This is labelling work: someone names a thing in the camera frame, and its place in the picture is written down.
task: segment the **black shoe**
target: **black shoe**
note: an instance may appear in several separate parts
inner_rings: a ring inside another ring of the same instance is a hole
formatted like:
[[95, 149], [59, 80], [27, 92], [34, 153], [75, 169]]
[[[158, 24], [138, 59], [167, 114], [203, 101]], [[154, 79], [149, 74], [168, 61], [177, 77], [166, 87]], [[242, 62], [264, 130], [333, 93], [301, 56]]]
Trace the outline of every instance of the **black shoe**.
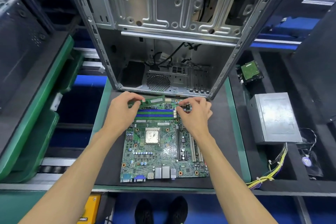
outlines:
[[135, 224], [154, 224], [153, 210], [147, 199], [141, 199], [136, 206]]
[[165, 224], [183, 224], [187, 219], [187, 215], [188, 203], [184, 197], [179, 196], [171, 202]]

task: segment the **yellow tool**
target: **yellow tool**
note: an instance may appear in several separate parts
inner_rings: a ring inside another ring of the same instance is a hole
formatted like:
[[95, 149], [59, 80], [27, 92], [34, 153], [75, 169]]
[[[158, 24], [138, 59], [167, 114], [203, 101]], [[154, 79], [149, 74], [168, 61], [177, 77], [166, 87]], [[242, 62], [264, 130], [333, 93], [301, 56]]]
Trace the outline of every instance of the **yellow tool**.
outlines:
[[100, 202], [100, 195], [92, 194], [89, 196], [84, 208], [82, 216], [79, 218], [77, 224], [94, 224], [96, 222], [96, 216], [98, 211], [98, 206]]

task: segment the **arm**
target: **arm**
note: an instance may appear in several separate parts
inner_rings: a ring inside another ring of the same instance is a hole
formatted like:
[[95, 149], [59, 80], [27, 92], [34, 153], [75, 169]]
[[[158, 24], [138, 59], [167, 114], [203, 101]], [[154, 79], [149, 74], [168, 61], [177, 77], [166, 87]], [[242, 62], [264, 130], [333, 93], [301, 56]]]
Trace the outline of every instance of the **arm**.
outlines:
[[77, 223], [103, 164], [116, 139], [133, 122], [140, 102], [128, 109], [128, 101], [144, 99], [124, 92], [112, 100], [104, 126], [71, 167], [23, 217], [19, 224]]
[[212, 115], [211, 103], [205, 98], [195, 97], [185, 99], [179, 105], [188, 102], [192, 105], [190, 113], [185, 113], [181, 107], [176, 110], [202, 151], [227, 221], [241, 224], [277, 223], [239, 177], [210, 135], [208, 118]]

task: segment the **yellow wire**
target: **yellow wire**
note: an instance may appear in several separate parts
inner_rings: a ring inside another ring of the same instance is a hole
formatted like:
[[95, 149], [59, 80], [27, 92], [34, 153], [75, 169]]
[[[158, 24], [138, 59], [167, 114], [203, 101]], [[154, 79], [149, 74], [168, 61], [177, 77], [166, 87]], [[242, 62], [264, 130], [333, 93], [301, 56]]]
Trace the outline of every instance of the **yellow wire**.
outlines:
[[260, 177], [259, 179], [255, 180], [255, 181], [246, 183], [247, 187], [248, 188], [253, 188], [254, 186], [256, 186], [256, 185], [258, 185], [260, 183], [263, 183], [264, 181], [267, 181], [267, 180], [268, 181], [273, 181], [274, 180], [273, 176], [280, 170], [280, 168], [284, 164], [286, 155], [287, 155], [287, 146], [285, 146], [283, 154], [281, 155], [279, 164], [276, 166], [276, 168], [274, 168], [273, 171], [271, 173], [269, 173], [268, 175], [262, 176], [262, 177]]

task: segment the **motherboard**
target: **motherboard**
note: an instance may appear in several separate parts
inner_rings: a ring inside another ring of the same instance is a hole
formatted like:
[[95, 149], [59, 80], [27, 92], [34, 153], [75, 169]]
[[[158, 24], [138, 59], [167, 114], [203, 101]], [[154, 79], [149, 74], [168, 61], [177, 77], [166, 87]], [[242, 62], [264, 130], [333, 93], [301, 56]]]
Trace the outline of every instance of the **motherboard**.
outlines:
[[[126, 130], [120, 182], [209, 176], [199, 147], [176, 112], [178, 103], [165, 96], [141, 102]], [[192, 109], [189, 104], [182, 108]]]

